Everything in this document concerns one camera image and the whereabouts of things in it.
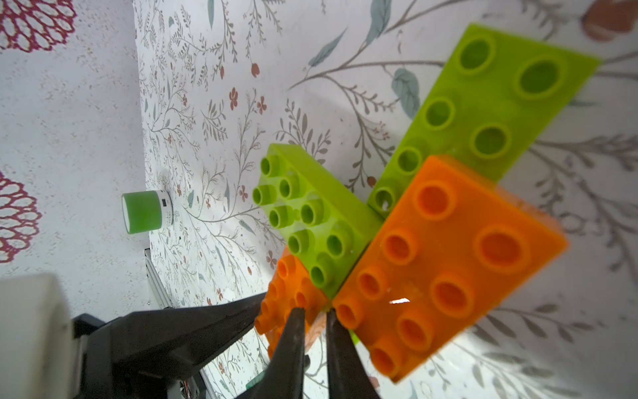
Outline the orange lego brick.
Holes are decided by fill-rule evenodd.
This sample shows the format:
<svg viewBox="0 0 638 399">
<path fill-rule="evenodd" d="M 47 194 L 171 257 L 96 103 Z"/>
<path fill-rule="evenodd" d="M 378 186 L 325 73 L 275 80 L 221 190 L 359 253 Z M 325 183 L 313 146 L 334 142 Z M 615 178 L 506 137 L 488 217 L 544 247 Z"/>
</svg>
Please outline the orange lego brick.
<svg viewBox="0 0 638 399">
<path fill-rule="evenodd" d="M 333 307 L 400 382 L 568 246 L 559 224 L 450 156 L 430 156 Z"/>
<path fill-rule="evenodd" d="M 254 321 L 257 333 L 267 339 L 267 355 L 274 355 L 295 308 L 305 311 L 305 351 L 309 352 L 326 327 L 328 305 L 328 297 L 313 284 L 302 262 L 285 249 Z"/>
</svg>

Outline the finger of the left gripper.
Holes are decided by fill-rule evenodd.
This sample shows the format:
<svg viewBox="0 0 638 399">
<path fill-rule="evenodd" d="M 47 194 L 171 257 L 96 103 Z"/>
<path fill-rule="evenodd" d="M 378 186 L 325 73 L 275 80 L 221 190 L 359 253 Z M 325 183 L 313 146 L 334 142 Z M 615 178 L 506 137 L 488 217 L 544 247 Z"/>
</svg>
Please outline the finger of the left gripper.
<svg viewBox="0 0 638 399">
<path fill-rule="evenodd" d="M 194 308 L 140 311 L 84 333 L 86 398 L 166 398 L 254 327 L 264 294 Z"/>
</svg>

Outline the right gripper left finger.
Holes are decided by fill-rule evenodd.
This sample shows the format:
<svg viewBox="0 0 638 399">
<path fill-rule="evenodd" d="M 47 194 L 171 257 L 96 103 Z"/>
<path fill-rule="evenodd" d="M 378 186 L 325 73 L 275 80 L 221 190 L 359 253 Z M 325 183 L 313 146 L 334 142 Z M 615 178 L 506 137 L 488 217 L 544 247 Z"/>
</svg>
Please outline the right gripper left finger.
<svg viewBox="0 0 638 399">
<path fill-rule="evenodd" d="M 261 382 L 239 398 L 302 398 L 305 310 L 293 309 Z"/>
</svg>

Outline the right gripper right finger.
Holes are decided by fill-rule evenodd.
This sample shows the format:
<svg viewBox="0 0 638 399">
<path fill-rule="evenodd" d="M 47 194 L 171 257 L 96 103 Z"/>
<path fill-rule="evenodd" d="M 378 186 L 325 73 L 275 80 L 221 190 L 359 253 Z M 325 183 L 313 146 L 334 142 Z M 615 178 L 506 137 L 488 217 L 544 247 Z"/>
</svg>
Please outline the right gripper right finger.
<svg viewBox="0 0 638 399">
<path fill-rule="evenodd" d="M 327 373 L 330 399 L 380 399 L 335 309 L 327 314 Z"/>
</svg>

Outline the lime lego brick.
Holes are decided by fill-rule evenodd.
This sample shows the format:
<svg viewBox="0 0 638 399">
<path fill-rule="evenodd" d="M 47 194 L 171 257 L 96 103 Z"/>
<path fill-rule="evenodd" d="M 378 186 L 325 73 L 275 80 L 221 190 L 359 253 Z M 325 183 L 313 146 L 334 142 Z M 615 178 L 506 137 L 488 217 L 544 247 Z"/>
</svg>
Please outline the lime lego brick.
<svg viewBox="0 0 638 399">
<path fill-rule="evenodd" d="M 598 69 L 601 58 L 472 23 L 367 204 L 382 218 L 429 156 L 500 181 Z"/>
<path fill-rule="evenodd" d="M 272 144 L 253 200 L 315 287 L 334 299 L 383 224 L 302 146 Z"/>
</svg>

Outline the orange lego brick bottom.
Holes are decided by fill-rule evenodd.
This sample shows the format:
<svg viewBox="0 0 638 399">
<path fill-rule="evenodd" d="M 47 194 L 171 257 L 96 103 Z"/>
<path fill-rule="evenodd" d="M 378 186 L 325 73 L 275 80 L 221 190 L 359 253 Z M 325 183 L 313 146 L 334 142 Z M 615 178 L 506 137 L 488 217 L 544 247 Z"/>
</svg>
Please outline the orange lego brick bottom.
<svg viewBox="0 0 638 399">
<path fill-rule="evenodd" d="M 267 355 L 274 355 L 295 308 L 305 311 L 305 351 L 309 352 L 326 327 L 328 305 L 328 297 L 313 284 L 302 262 L 285 249 L 254 321 L 257 333 L 267 339 Z"/>
</svg>

